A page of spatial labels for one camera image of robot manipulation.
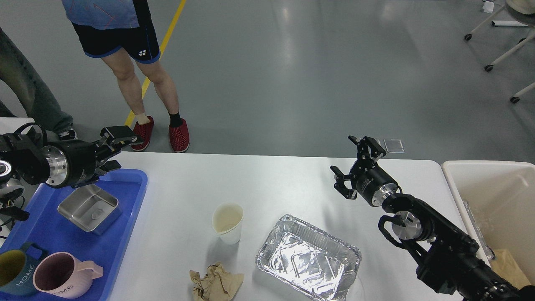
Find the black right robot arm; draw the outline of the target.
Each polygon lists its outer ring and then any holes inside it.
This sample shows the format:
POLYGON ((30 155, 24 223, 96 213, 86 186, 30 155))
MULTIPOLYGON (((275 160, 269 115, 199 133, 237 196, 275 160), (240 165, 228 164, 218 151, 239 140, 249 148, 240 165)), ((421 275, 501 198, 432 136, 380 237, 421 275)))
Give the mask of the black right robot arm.
POLYGON ((465 301, 533 301, 534 286, 517 289, 476 257, 479 244, 426 202, 403 193, 378 164, 386 150, 376 139, 348 139, 357 155, 349 174, 331 166, 334 188, 346 199, 362 196, 386 215, 378 222, 383 236, 409 252, 417 278, 436 293, 458 292, 465 301))

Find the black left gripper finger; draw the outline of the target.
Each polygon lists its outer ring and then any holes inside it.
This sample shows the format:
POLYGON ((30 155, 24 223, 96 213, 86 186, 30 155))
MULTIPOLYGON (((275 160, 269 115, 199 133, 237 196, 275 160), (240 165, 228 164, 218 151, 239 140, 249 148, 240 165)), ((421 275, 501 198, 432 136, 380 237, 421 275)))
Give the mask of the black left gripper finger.
POLYGON ((126 125, 104 127, 100 135, 101 138, 95 142, 95 158, 97 161, 109 160, 128 145, 142 144, 142 138, 126 125))
POLYGON ((90 182, 96 182, 96 181, 99 180, 99 178, 101 176, 103 176, 106 173, 109 173, 109 172, 111 172, 113 170, 118 170, 121 167, 122 166, 118 163, 118 161, 107 161, 107 162, 105 162, 105 164, 103 164, 102 166, 98 166, 95 169, 94 175, 90 179, 90 182))

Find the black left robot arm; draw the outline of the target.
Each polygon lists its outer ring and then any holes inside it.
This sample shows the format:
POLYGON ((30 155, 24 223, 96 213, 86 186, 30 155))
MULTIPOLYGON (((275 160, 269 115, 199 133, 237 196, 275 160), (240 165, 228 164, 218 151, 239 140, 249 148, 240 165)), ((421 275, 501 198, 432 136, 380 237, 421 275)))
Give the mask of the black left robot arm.
POLYGON ((22 130, 31 126, 22 125, 15 133, 1 135, 1 214, 25 221, 29 213, 15 205, 23 194, 20 180, 35 185, 59 189, 93 184, 106 173, 121 165, 113 160, 127 145, 139 145, 143 139, 128 126, 111 126, 101 130, 101 137, 94 142, 82 140, 33 141, 22 130))

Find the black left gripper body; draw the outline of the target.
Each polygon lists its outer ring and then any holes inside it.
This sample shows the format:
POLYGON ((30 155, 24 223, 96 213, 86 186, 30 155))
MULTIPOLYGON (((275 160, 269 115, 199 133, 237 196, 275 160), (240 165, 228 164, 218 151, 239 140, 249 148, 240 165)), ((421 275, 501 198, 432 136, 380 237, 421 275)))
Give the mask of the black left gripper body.
POLYGON ((50 169, 45 183, 56 189, 95 183, 105 175, 105 171, 97 165, 98 149, 96 141, 69 140, 44 145, 40 151, 50 169))

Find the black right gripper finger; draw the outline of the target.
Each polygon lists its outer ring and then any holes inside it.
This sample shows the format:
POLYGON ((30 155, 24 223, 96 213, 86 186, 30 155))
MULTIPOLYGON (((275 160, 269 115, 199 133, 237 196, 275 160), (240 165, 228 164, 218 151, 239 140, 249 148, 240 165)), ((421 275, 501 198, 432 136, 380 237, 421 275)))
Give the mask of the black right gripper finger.
POLYGON ((354 182, 356 181, 355 180, 355 177, 356 177, 355 166, 353 166, 350 169, 349 174, 347 175, 343 174, 342 171, 337 166, 330 166, 330 169, 335 174, 336 182, 334 184, 334 188, 346 199, 351 199, 351 200, 356 199, 358 192, 354 188, 349 189, 345 185, 345 182, 349 181, 352 184, 352 186, 354 186, 354 182))
POLYGON ((350 169, 350 174, 363 174, 364 172, 376 168, 377 160, 386 156, 386 150, 376 141, 368 136, 357 138, 352 135, 348 139, 357 147, 357 160, 350 169))

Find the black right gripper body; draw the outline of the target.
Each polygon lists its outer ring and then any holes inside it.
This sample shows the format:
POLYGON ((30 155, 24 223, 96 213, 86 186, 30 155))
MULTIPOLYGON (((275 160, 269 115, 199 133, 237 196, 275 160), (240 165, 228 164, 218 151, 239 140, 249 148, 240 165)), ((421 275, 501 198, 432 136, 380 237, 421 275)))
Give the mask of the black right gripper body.
POLYGON ((372 207, 380 207, 388 196, 399 190, 398 183, 380 166, 356 176, 355 190, 372 207))

